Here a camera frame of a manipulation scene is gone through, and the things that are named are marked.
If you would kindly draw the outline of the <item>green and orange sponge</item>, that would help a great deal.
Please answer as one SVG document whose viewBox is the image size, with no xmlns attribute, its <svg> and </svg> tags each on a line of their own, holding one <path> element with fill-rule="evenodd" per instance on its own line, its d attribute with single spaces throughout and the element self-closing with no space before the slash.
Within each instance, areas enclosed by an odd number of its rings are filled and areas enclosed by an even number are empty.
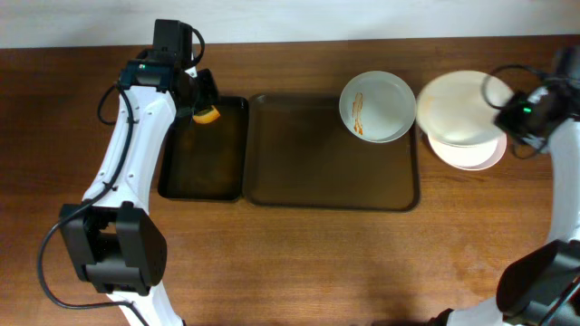
<svg viewBox="0 0 580 326">
<path fill-rule="evenodd" d="M 217 120 L 221 116 L 215 105 L 209 105 L 203 110 L 196 112 L 192 116 L 192 120 L 197 124 L 209 124 Z"/>
</svg>

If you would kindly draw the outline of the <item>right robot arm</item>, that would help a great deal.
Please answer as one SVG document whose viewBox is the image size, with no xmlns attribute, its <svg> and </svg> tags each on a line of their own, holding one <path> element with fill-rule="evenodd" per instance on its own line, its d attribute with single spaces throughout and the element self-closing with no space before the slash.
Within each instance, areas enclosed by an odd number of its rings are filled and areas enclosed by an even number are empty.
<svg viewBox="0 0 580 326">
<path fill-rule="evenodd" d="M 579 322 L 579 90 L 549 81 L 515 95 L 496 123 L 508 135 L 548 151 L 554 200 L 546 243 L 512 263 L 494 297 L 447 310 L 432 325 L 576 325 Z"/>
</svg>

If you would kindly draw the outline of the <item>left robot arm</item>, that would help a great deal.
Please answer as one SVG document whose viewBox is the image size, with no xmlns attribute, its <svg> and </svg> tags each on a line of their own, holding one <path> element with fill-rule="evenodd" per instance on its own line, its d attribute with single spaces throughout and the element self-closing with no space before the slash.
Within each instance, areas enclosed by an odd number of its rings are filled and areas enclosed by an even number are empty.
<svg viewBox="0 0 580 326">
<path fill-rule="evenodd" d="M 150 218 L 150 187 L 169 127 L 217 101 L 218 88 L 208 69 L 132 60 L 112 89 L 119 112 L 98 174 L 52 231 L 77 277 L 108 296 L 105 306 L 132 325 L 182 325 L 162 282 L 168 248 Z"/>
</svg>

